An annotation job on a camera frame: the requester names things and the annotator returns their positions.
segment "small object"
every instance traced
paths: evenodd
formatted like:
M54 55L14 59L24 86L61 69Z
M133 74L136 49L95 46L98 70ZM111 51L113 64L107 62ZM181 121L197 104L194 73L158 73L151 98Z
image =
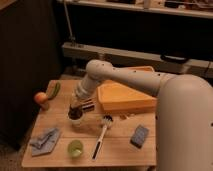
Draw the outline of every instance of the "small object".
M102 124L103 124L102 132L101 132L101 135L100 135L100 137L99 137L99 139L96 143L95 150L94 150L93 155L92 155L92 160L96 159L96 156L101 149L101 145L102 145L102 141L103 141L105 132L106 132L107 128L110 128L112 126L112 122L113 122L113 119L110 115L105 115L103 117L103 119L102 119Z
M38 92L34 96L34 100L37 104L41 106L43 110L48 110L50 105L48 102L48 96L44 92Z
M57 82L54 86L54 89L53 89L51 95L48 97L48 100L54 99L57 96L60 88L61 88L61 84L59 82Z
M70 107L68 116L74 126L79 125L83 119L82 107Z
M67 151L72 158L77 158L83 153L83 144L80 140L73 140L69 143Z
M91 99L82 102L82 110L83 112L89 112L94 110L95 105Z
M130 139L130 143L136 146L137 148L141 148L147 135L148 135L149 130L142 125L139 125L136 130L134 135Z
M39 156L43 154L48 154L52 152L54 149L58 139L60 137L60 131L58 128L54 128L54 131L51 131L51 135L48 134L43 137L43 134L37 138L37 142L35 139L30 141L30 145L32 146L32 156ZM45 142L41 144L41 146L38 148L35 144L39 144L39 141L42 141L45 139Z

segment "wooden table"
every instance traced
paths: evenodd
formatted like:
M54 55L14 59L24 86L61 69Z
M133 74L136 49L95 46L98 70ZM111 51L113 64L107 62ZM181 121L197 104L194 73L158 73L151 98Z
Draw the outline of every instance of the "wooden table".
M32 157L31 147L27 145L23 160L23 167L92 167L92 166L155 166L156 142L155 142L155 115L143 113L122 120L118 115L113 115L113 126L105 134L102 148L96 161L92 161L92 153L96 140L101 133L101 118L103 110L97 101L96 93L93 96L95 110L84 115L84 122L80 127L71 125L68 118L70 97L73 88L78 81L60 80L61 89L47 111L40 110L31 137L38 136L44 129L57 126L61 131L52 153ZM47 92L56 83L49 83ZM149 129L149 135L141 149L130 144L130 137L135 128L142 124ZM79 139L83 142L84 153L78 159L71 159L67 153L68 144Z

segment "dish brush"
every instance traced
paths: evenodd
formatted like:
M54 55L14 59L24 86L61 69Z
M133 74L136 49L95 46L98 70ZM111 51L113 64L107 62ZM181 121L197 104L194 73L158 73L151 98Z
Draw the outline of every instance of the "dish brush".
M101 149L101 145L102 145L103 138L104 138L104 135L106 133L106 130L112 126L112 122L113 122L113 119L112 119L112 117L110 115L105 115L103 117L103 119L102 119L102 125L103 125L102 132L101 132L101 135L98 138L98 141L96 143L95 151L94 151L94 153L92 155L92 160L96 159L96 156L97 156L98 152Z

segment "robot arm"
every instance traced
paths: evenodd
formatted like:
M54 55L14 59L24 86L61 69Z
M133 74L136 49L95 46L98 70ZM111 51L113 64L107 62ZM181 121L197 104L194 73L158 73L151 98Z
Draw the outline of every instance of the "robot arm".
M111 79L157 96L157 171L213 170L213 89L200 77L132 71L92 60L75 89L76 101Z
M176 76L160 72L115 68L111 63L99 60L90 61L86 71L87 75L75 89L75 94L79 99L90 97L97 86L106 79L114 80L151 96L157 96L160 88Z

